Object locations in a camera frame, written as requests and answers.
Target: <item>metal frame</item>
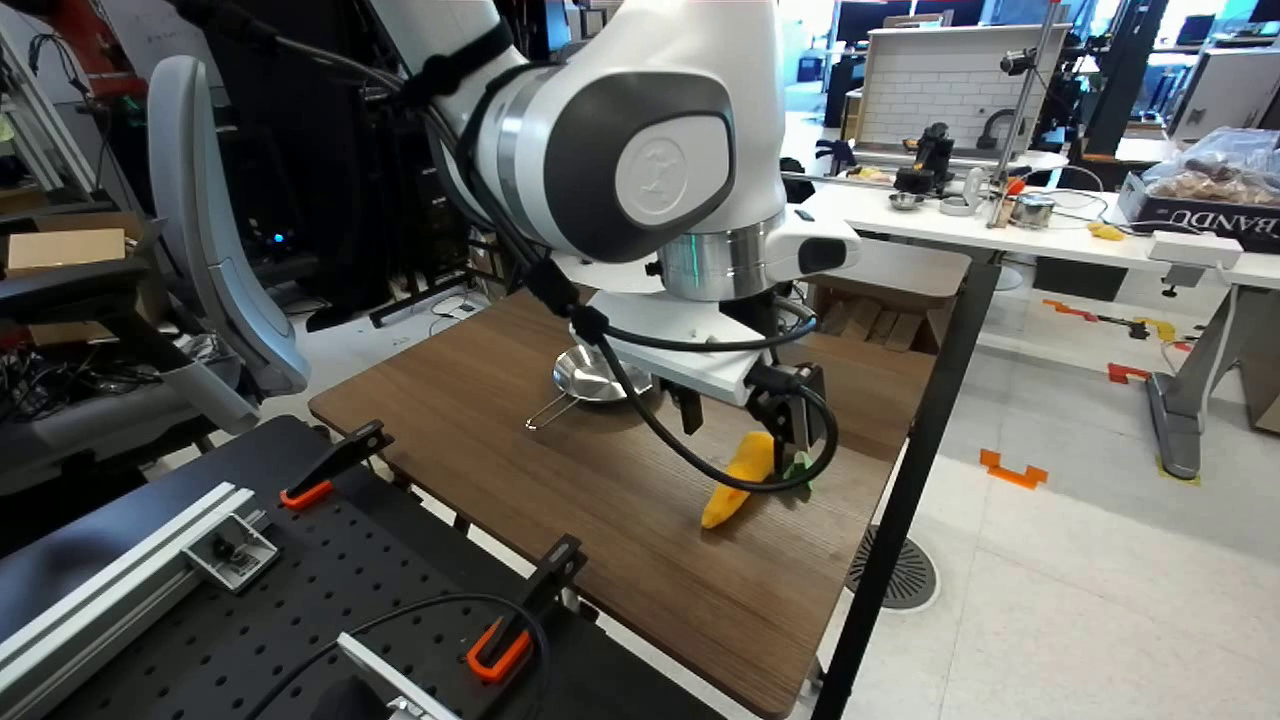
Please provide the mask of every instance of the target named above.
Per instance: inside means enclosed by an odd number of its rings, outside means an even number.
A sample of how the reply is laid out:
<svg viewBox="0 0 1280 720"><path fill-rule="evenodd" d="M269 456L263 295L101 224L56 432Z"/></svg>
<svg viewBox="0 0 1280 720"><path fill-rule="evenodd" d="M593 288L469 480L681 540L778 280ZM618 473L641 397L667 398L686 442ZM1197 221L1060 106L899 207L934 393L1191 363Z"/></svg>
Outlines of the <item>metal frame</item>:
<svg viewBox="0 0 1280 720"><path fill-rule="evenodd" d="M967 360L975 353L975 335L982 335L986 317L992 309L1001 260L1005 260L1005 251L971 251L971 269L967 269L964 288L957 295L957 317L951 317L950 340L934 363L918 424L907 432L914 435L907 456L906 456L896 485L890 492L883 517L876 528L876 544L869 550L869 567L856 583L854 609L849 609L842 639L836 639L831 669L824 670L821 700L811 709L817 720L842 720L849 690L854 690L854 681L869 654L874 626L879 619L879 603L893 583L893 567L907 544L907 528L918 518L935 449L950 432L957 397L964 389Z"/></svg>
<svg viewBox="0 0 1280 720"><path fill-rule="evenodd" d="M0 645L0 715L49 715L168 614L203 572L243 586L278 549L239 518L249 488L215 485L131 550Z"/></svg>
<svg viewBox="0 0 1280 720"><path fill-rule="evenodd" d="M0 39L0 72L11 81L11 90L0 90L5 114L16 120L19 152L30 167L42 174L43 192L61 192L64 184L76 184L79 194L92 194L98 188L92 163L83 158L67 124L49 102L30 65L7 46L7 39Z"/></svg>

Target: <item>computer monitor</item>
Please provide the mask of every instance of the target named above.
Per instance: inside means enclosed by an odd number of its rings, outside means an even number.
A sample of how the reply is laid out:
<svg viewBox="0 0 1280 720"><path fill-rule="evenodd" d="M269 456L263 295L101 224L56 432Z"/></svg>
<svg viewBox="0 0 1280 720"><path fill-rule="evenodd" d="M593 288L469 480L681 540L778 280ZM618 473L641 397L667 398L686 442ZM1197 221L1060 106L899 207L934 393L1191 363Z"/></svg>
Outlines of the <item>computer monitor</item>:
<svg viewBox="0 0 1280 720"><path fill-rule="evenodd" d="M1280 46L1209 46L1170 137L1197 145L1217 129L1256 129L1276 90Z"/></svg>

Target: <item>wooden board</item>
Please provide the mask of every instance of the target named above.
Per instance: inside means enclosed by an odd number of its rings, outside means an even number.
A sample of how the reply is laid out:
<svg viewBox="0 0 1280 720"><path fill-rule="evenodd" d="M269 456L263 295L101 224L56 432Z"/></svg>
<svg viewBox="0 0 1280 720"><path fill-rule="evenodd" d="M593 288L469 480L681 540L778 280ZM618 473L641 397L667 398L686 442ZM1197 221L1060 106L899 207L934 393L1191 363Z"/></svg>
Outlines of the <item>wooden board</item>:
<svg viewBox="0 0 1280 720"><path fill-rule="evenodd" d="M584 540L577 586L752 713L784 715L817 669L817 645L856 544L918 416L929 360L811 335L846 452L809 504L752 499L724 531L699 531L714 485L678 460L627 408L577 408L528 435L555 393L564 320L528 295L415 343L315 397L331 427L386 419L386 460L523 554ZM746 412L707 402L691 435L724 463Z"/></svg>

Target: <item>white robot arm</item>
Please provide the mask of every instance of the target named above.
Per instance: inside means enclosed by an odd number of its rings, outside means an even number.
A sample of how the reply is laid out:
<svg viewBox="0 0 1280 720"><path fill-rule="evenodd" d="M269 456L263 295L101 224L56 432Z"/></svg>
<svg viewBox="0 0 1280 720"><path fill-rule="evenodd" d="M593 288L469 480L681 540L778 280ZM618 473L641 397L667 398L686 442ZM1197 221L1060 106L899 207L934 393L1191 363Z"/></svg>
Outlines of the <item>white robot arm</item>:
<svg viewBox="0 0 1280 720"><path fill-rule="evenodd" d="M555 251L609 263L658 251L664 320L678 299L746 299L854 260L849 224L784 205L772 0L627 0L555 68L506 42L491 0L372 7L402 61L437 85L430 96L491 205L460 194ZM699 393L746 398L741 381Z"/></svg>
<svg viewBox="0 0 1280 720"><path fill-rule="evenodd" d="M370 2L415 72L402 96L423 106L454 194L516 248L520 280L551 313L611 368L627 354L686 397L746 402L791 449L811 442L798 427L821 416L831 456L831 412L811 389L784 389L791 368L772 363L798 331L765 340L721 313L856 260L846 221L784 205L778 0L624 0L564 65L528 65L491 0ZM581 303L549 251L658 257L664 291Z"/></svg>

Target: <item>desk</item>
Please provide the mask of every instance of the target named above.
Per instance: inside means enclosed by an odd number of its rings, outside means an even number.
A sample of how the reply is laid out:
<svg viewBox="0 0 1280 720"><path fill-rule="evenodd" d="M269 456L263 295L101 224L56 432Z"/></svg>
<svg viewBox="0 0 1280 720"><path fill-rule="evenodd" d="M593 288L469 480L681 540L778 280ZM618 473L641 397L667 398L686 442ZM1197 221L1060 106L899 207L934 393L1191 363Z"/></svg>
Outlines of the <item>desk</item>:
<svg viewBox="0 0 1280 720"><path fill-rule="evenodd" d="M1113 192L1060 192L1060 205L1071 211L1096 211L1099 198L1113 205ZM1084 221L1051 217L1046 233L1027 226L988 226L986 217L946 217L935 198L919 211L890 207L890 188L869 184L821 184L809 207L846 217L856 233L896 235L896 239L925 239L942 248L986 248L1009 257L1049 257L1049 260L1076 260L1076 263L1104 263L1104 269L1149 269L1170 271L1170 263L1151 260L1149 235L1123 239L1092 239ZM1234 280L1246 288L1280 288L1280 257L1239 257Z"/></svg>
<svg viewBox="0 0 1280 720"><path fill-rule="evenodd" d="M1060 205L1084 205L1084 192L1060 192ZM935 205L919 211L893 211L883 188L856 188L856 184L824 184L811 198L817 211L846 217L856 233L879 233L899 239L950 243L950 248L988 248L988 251L1016 251L1016 257L1051 257L1051 260L1079 260L1104 269L1149 269L1170 271L1170 263L1151 260L1151 239L1123 235L1123 239L1092 239L1084 221L1051 217L1046 233L1026 226L988 226L986 217L942 217ZM1226 335L1230 309L1214 317L1197 353L1181 368L1181 375L1158 375L1149 384L1151 397L1151 427L1160 441L1160 463L1171 477L1199 477L1199 397L1203 384L1214 389L1230 368L1239 363L1239 346L1248 331L1274 317L1270 291L1280 288L1280 257L1248 251L1234 269L1234 283L1239 291L1239 320ZM1226 363L1214 375L1214 353L1226 335Z"/></svg>
<svg viewBox="0 0 1280 720"><path fill-rule="evenodd" d="M765 715L784 715L817 669L817 645L856 544L914 427L929 354L811 335L827 368L846 452L811 499L758 499L724 536L695 528L707 480L686 468L627 408L567 412L539 435L551 354L567 331L537 299L513 295L454 331L315 397L342 432L386 419L386 460L432 497L537 554L561 531L593 563L577 586L646 639L703 670ZM691 442L728 460L750 427L707 402Z"/></svg>

